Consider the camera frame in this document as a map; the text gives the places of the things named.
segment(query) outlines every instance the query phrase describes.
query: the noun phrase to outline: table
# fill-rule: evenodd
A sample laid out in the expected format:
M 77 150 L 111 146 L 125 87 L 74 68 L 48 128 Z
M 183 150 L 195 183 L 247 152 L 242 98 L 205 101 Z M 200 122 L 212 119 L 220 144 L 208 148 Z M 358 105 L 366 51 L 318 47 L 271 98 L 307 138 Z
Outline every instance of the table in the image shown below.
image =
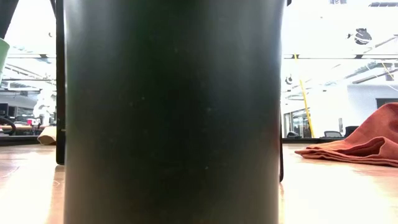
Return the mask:
M 285 144 L 280 224 L 398 223 L 398 169 L 302 159 Z M 0 223 L 62 223 L 65 168 L 54 146 L 0 147 Z

